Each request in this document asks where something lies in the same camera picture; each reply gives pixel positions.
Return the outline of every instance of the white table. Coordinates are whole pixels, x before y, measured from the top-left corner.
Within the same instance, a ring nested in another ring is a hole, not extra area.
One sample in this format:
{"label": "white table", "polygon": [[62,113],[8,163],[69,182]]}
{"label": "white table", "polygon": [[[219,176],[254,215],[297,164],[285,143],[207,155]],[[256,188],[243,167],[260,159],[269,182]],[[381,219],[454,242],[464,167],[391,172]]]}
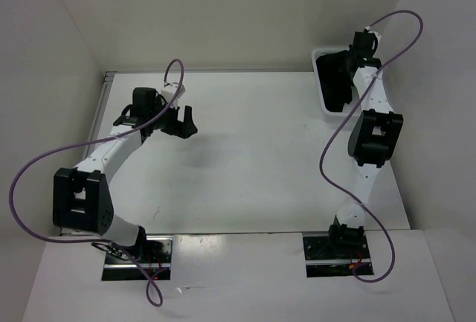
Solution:
{"label": "white table", "polygon": [[[395,269],[375,284],[306,278],[297,233],[177,236],[171,280],[158,283],[160,309],[148,304],[144,281],[101,282],[102,252],[48,243],[23,322],[452,322],[424,233],[390,235]],[[388,243],[380,231],[367,239],[379,275],[390,262]]]}
{"label": "white table", "polygon": [[[162,83],[162,73],[116,74],[98,136],[109,133],[135,87]],[[347,197],[318,171],[333,128],[322,119],[313,74],[186,73],[184,84],[180,104],[193,107],[199,133],[152,134],[112,180],[116,214],[150,234],[326,231]],[[338,136],[325,167],[351,188],[349,134]],[[369,207],[387,228],[409,229],[390,163]],[[368,219],[367,229],[377,225]]]}

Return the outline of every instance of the white basket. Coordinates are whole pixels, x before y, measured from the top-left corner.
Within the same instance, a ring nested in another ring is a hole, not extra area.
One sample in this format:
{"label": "white basket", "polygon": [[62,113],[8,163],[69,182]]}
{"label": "white basket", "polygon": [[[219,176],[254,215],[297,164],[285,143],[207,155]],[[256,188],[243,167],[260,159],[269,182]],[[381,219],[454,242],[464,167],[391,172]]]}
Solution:
{"label": "white basket", "polygon": [[[312,57],[312,67],[314,68],[314,79],[315,82],[318,86],[318,91],[319,91],[319,101],[321,103],[321,109],[322,112],[324,113],[324,120],[327,123],[332,124],[333,126],[338,126],[347,116],[347,114],[350,112],[350,110],[354,107],[355,104],[357,104],[358,101],[358,92],[357,88],[355,86],[352,87],[352,101],[350,104],[344,104],[344,108],[342,109],[342,112],[330,112],[327,110],[326,105],[324,104],[324,96],[322,95],[322,88],[321,88],[321,81],[319,80],[319,73],[318,73],[318,67],[315,64],[315,61],[317,58],[320,56],[323,56],[324,54],[332,54],[332,53],[337,53],[340,51],[345,51],[349,48],[343,48],[343,47],[322,47],[322,48],[316,48],[315,50],[312,51],[311,57]],[[357,109],[357,111],[352,115],[352,117],[349,120],[349,123],[347,123],[346,127],[349,127],[349,124],[355,124],[357,122],[358,117],[360,116],[361,110],[360,108]]]}

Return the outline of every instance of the white wall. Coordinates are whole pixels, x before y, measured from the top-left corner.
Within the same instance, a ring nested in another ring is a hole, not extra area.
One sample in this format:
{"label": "white wall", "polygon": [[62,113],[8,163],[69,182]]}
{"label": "white wall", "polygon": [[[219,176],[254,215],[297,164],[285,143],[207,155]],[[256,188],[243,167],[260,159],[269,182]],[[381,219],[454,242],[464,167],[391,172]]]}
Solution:
{"label": "white wall", "polygon": [[[476,2],[400,0],[425,31],[387,71],[394,108],[405,118],[393,169],[416,228],[425,229],[456,321],[476,305]],[[417,31],[400,15],[385,29],[388,58]]]}
{"label": "white wall", "polygon": [[397,0],[64,0],[103,70],[312,70],[318,45],[347,45]]}
{"label": "white wall", "polygon": [[[35,155],[87,137],[102,75],[61,0],[0,0],[0,13],[0,321],[20,321],[44,244],[11,218],[10,181]],[[20,181],[18,211],[36,231],[52,229],[55,170],[80,155],[45,160]]]}

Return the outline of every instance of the purple wire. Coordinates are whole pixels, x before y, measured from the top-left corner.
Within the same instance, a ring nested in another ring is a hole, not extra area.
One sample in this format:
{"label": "purple wire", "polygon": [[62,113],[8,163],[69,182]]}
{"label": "purple wire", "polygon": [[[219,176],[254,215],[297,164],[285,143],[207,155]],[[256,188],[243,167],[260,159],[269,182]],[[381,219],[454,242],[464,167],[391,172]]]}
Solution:
{"label": "purple wire", "polygon": [[385,236],[387,237],[387,240],[388,240],[388,244],[390,245],[390,250],[391,250],[391,253],[392,253],[392,259],[390,261],[390,266],[388,268],[388,270],[380,277],[377,277],[375,279],[371,279],[371,280],[367,280],[367,279],[363,279],[361,278],[360,276],[357,275],[356,273],[356,270],[357,268],[359,268],[360,266],[362,265],[366,265],[366,264],[362,264],[362,265],[359,265],[359,266],[356,266],[355,268],[352,269],[352,274],[357,278],[357,280],[360,280],[364,283],[377,283],[379,281],[382,281],[383,279],[385,279],[393,270],[393,267],[395,266],[395,247],[393,246],[393,241],[392,241],[392,238],[390,237],[390,234],[388,233],[387,229],[384,227],[384,225],[382,224],[382,222],[376,217],[375,214],[372,213],[372,211],[365,206],[364,202],[361,201],[355,194],[353,194],[352,192],[350,192],[349,190],[346,190],[344,187],[340,186],[339,184],[335,183],[333,180],[331,180],[327,175],[326,173],[324,172],[324,168],[323,168],[323,165],[324,165],[324,158],[326,157],[326,154],[327,154],[327,151],[329,150],[332,142],[334,142],[335,138],[337,137],[338,133],[344,128],[344,126],[349,122],[350,118],[352,117],[352,115],[356,112],[357,108],[361,105],[362,101],[364,101],[365,97],[367,96],[367,94],[370,92],[370,90],[372,89],[373,87],[373,84],[375,83],[376,81],[376,78],[378,77],[379,73],[383,70],[383,68],[385,68],[387,65],[389,65],[390,63],[392,63],[395,59],[399,58],[401,55],[403,55],[404,53],[406,53],[411,47],[413,47],[413,45],[418,41],[418,39],[420,38],[420,36],[422,35],[422,32],[423,32],[423,20],[422,20],[422,17],[416,13],[416,12],[413,12],[412,10],[397,10],[397,11],[393,11],[393,12],[390,12],[389,14],[383,16],[382,18],[380,19],[377,19],[374,23],[372,23],[370,26],[374,26],[376,25],[377,23],[379,23],[380,21],[383,21],[384,19],[386,19],[387,17],[390,17],[392,15],[396,15],[397,13],[408,13],[408,14],[411,14],[413,16],[416,17],[416,19],[418,19],[418,22],[419,22],[419,30],[418,30],[418,34],[416,35],[416,37],[414,38],[413,41],[411,41],[411,43],[409,45],[407,45],[402,51],[400,51],[398,54],[396,54],[395,56],[391,57],[387,62],[385,62],[384,64],[382,64],[382,66],[379,68],[379,70],[375,73],[375,76],[374,78],[372,79],[372,81],[370,82],[369,86],[367,87],[367,89],[365,90],[365,92],[363,93],[363,95],[360,97],[360,99],[358,100],[357,104],[354,105],[354,107],[352,108],[352,110],[350,110],[350,113],[345,117],[344,121],[342,121],[341,125],[336,129],[336,131],[332,134],[331,138],[329,139],[329,141],[327,142],[326,146],[324,147],[324,150],[321,154],[321,159],[319,160],[319,171],[321,171],[321,175],[324,177],[324,179],[329,183],[331,184],[332,186],[334,186],[335,188],[337,188],[338,190],[346,193],[348,196],[350,196],[357,205],[360,205],[364,210],[365,212],[367,212],[367,214],[369,216],[372,217],[373,220],[376,221],[376,223],[380,226],[380,228],[382,229],[382,231],[384,232]]}
{"label": "purple wire", "polygon": [[[52,239],[52,238],[48,238],[47,236],[43,236],[43,235],[40,235],[34,231],[32,231],[29,227],[26,226],[26,224],[21,220],[21,218],[19,217],[18,213],[16,212],[16,209],[15,209],[15,203],[14,203],[14,200],[13,200],[13,194],[15,193],[15,187],[16,187],[16,184],[18,183],[19,179],[22,177],[23,173],[25,173],[25,171],[30,168],[30,166],[32,166],[33,164],[35,164],[37,161],[41,160],[42,158],[45,158],[45,157],[48,157],[49,155],[53,155],[55,153],[58,153],[58,152],[62,152],[62,151],[66,151],[67,149],[76,149],[78,147],[83,147],[83,146],[89,146],[89,145],[95,145],[95,144],[102,144],[102,143],[105,143],[105,142],[109,142],[109,141],[113,141],[113,140],[117,140],[118,138],[123,138],[124,136],[127,136],[127,135],[130,135],[134,132],[137,132],[147,126],[149,126],[151,123],[154,123],[157,119],[159,119],[163,114],[165,114],[165,112],[172,106],[173,102],[175,101],[175,99],[178,97],[178,95],[180,94],[180,91],[181,91],[181,87],[182,87],[182,83],[184,81],[184,63],[178,59],[178,58],[175,58],[172,62],[169,63],[169,65],[167,66],[167,69],[165,70],[165,74],[164,74],[164,82],[166,83],[167,82],[167,76],[169,74],[169,70],[170,68],[172,67],[172,65],[174,63],[178,63],[180,65],[180,79],[178,80],[178,86],[177,86],[177,90],[176,92],[174,93],[174,95],[172,96],[172,99],[169,101],[169,103],[167,103],[165,105],[165,107],[155,116],[153,117],[152,119],[150,119],[149,121],[147,121],[146,123],[143,123],[142,125],[138,126],[138,127],[135,127],[134,129],[132,130],[129,130],[127,132],[123,132],[119,135],[116,135],[116,136],[112,136],[112,137],[108,137],[108,138],[100,138],[100,139],[97,139],[97,140],[92,140],[92,141],[86,141],[86,142],[82,142],[80,144],[71,144],[71,145],[66,145],[66,146],[61,146],[61,147],[58,147],[57,149],[52,149],[50,151],[47,151],[47,152],[44,152],[42,153],[41,155],[38,155],[36,156],[35,158],[31,159],[28,163],[26,163],[26,165],[24,165],[20,171],[18,171],[18,173],[15,175],[15,178],[12,180],[12,183],[10,185],[10,191],[8,192],[8,204],[10,206],[10,211],[12,213],[12,216],[13,218],[15,219],[16,223],[28,234],[30,234],[33,238],[37,238],[39,240],[42,240],[44,242],[55,242],[55,243],[58,243],[58,244],[74,244],[74,243],[78,243],[78,242],[109,242],[108,240],[106,239],[78,239],[78,240],[61,240],[61,239]],[[160,303],[155,303],[153,302],[150,297],[149,297],[149,284],[147,284],[147,300],[153,305],[153,306],[156,306],[156,307],[159,307],[162,305],[162,295],[161,295],[161,292],[160,292],[160,289],[158,288],[158,286],[155,284],[155,281],[150,278],[150,276],[148,275],[148,273],[141,267],[141,265],[139,264],[138,261],[136,261],[125,249],[124,247],[121,247],[117,244],[115,244],[115,247],[116,248],[119,248],[122,252],[125,253],[125,255],[128,256],[128,258],[138,267],[139,271],[141,271],[142,274],[144,274],[144,276],[148,279],[149,283],[152,284],[152,286],[154,287],[154,289],[158,292],[158,295],[161,299],[161,302]]]}

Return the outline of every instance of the purple cable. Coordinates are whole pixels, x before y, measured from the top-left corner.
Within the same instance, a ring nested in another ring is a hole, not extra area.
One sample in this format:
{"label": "purple cable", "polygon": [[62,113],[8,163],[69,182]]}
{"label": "purple cable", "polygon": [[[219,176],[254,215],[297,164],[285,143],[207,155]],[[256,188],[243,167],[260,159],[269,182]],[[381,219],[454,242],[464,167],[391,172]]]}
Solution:
{"label": "purple cable", "polygon": [[385,62],[384,64],[382,64],[382,67],[379,68],[379,70],[375,73],[375,77],[372,79],[372,81],[370,82],[370,85],[368,86],[368,88],[365,90],[365,92],[363,93],[363,95],[360,97],[360,99],[358,100],[357,104],[354,105],[354,107],[352,108],[352,110],[350,110],[350,113],[345,117],[344,121],[342,121],[341,125],[336,129],[336,131],[332,134],[331,138],[329,139],[329,141],[327,142],[326,146],[324,147],[324,150],[321,154],[321,159],[319,160],[319,171],[321,171],[321,175],[324,177],[324,179],[329,183],[331,184],[332,186],[334,186],[335,188],[337,188],[338,190],[346,193],[348,196],[350,196],[357,205],[360,205],[366,212],[369,216],[372,217],[373,220],[376,221],[376,223],[380,226],[380,228],[382,229],[382,231],[384,232],[385,236],[387,237],[387,240],[388,240],[388,244],[390,245],[390,249],[391,249],[391,252],[392,252],[392,259],[391,259],[391,262],[390,262],[390,266],[388,268],[388,270],[380,277],[377,277],[375,279],[372,279],[372,280],[366,280],[366,279],[363,279],[361,278],[360,276],[357,275],[356,273],[356,270],[357,268],[359,268],[360,266],[364,265],[359,265],[355,268],[352,269],[352,274],[357,278],[357,280],[360,280],[364,283],[377,283],[379,281],[382,281],[383,279],[385,279],[393,270],[393,267],[395,266],[395,247],[393,246],[393,241],[392,241],[392,238],[390,237],[390,234],[388,233],[387,229],[385,229],[384,225],[382,224],[382,222],[380,222],[380,220],[376,217],[375,214],[372,213],[372,211],[365,206],[364,202],[362,202],[355,194],[353,194],[352,192],[350,192],[349,190],[346,190],[345,188],[343,188],[342,186],[340,186],[339,184],[335,183],[333,180],[331,180],[329,177],[327,177],[326,173],[324,172],[324,169],[323,169],[323,165],[324,165],[324,158],[326,157],[326,154],[327,154],[327,151],[329,150],[330,148],[330,145],[332,144],[332,142],[335,140],[335,138],[337,137],[338,133],[344,128],[344,126],[349,122],[350,118],[352,117],[352,115],[356,112],[357,108],[360,106],[360,104],[362,103],[362,101],[364,101],[365,97],[367,96],[367,94],[369,93],[369,91],[371,90],[371,88],[373,87],[373,84],[375,83],[375,80],[376,78],[378,77],[378,75],[380,74],[380,72],[383,70],[383,68],[385,68],[387,65],[389,65],[390,63],[392,63],[395,59],[399,58],[401,55],[403,55],[405,52],[407,52],[411,47],[413,47],[413,45],[418,41],[418,39],[420,38],[420,36],[422,35],[422,32],[423,32],[423,20],[422,20],[422,17],[416,13],[416,12],[413,12],[411,10],[397,10],[397,11],[393,11],[393,12],[390,12],[389,14],[383,16],[382,18],[380,19],[377,19],[374,23],[372,23],[370,25],[370,27],[376,25],[377,23],[379,23],[380,21],[383,21],[384,19],[386,19],[387,17],[390,17],[392,15],[395,15],[397,13],[408,13],[408,14],[411,14],[413,16],[416,17],[416,19],[418,19],[418,22],[419,22],[419,30],[418,30],[418,34],[416,35],[416,37],[414,38],[413,41],[411,41],[411,43],[409,45],[407,45],[402,51],[400,51],[398,54],[396,54],[395,56],[391,57],[387,62]]}
{"label": "purple cable", "polygon": [[[58,244],[74,244],[74,243],[77,243],[77,242],[108,242],[108,240],[105,240],[105,239],[78,239],[78,240],[52,239],[52,238],[48,238],[46,236],[40,235],[40,234],[32,231],[29,227],[27,227],[25,225],[25,223],[20,219],[18,213],[16,212],[15,204],[14,204],[14,201],[13,201],[13,194],[15,193],[16,184],[18,183],[19,179],[22,177],[23,173],[25,173],[25,171],[28,168],[30,168],[30,166],[32,166],[33,164],[35,164],[37,161],[41,160],[42,158],[48,157],[49,155],[53,155],[53,154],[58,153],[58,152],[66,151],[67,149],[76,149],[78,147],[83,147],[83,146],[88,146],[88,145],[95,145],[95,144],[102,144],[102,143],[105,143],[105,142],[117,140],[118,138],[123,138],[124,136],[127,136],[127,135],[130,135],[130,134],[134,133],[134,132],[137,132],[137,131],[143,129],[144,127],[149,126],[151,123],[154,123],[157,119],[159,119],[172,106],[173,102],[175,101],[175,99],[180,94],[182,83],[184,81],[184,63],[180,59],[176,58],[172,62],[169,63],[169,65],[167,66],[167,69],[165,70],[164,82],[165,83],[167,82],[167,76],[169,74],[169,70],[172,67],[172,65],[176,62],[180,65],[180,79],[178,80],[179,85],[177,86],[177,90],[174,93],[174,95],[172,96],[172,99],[170,100],[170,102],[167,103],[165,105],[165,107],[155,117],[153,117],[152,119],[150,119],[146,123],[143,123],[142,125],[140,125],[138,127],[135,127],[132,130],[129,130],[127,132],[123,132],[123,133],[121,133],[119,135],[116,135],[116,136],[112,136],[112,137],[108,137],[108,138],[100,138],[100,139],[92,140],[92,141],[86,141],[86,142],[82,142],[80,144],[71,144],[71,145],[61,146],[61,147],[58,147],[57,149],[52,149],[50,151],[44,152],[41,155],[36,156],[35,158],[31,159],[28,163],[26,163],[26,165],[24,165],[20,169],[20,171],[18,171],[18,173],[15,175],[15,178],[13,179],[13,181],[10,185],[10,191],[8,193],[8,204],[10,206],[10,211],[11,211],[12,216],[15,219],[16,223],[25,232],[30,234],[32,237],[37,238],[39,240],[42,240],[44,242],[55,242],[55,243],[58,243]],[[147,278],[149,283],[152,284],[154,289],[158,292],[158,296],[160,297],[161,302],[160,303],[155,303],[149,297],[149,284],[147,284],[147,300],[153,306],[160,307],[162,305],[162,294],[161,294],[158,286],[155,284],[155,281],[141,267],[139,262],[136,261],[123,247],[121,247],[117,244],[115,244],[115,246],[116,246],[116,248],[119,248],[122,252],[124,252],[125,255],[127,255],[127,257],[131,260],[131,262],[133,262],[138,267],[139,271],[141,271],[141,273],[144,274],[144,276]]]}

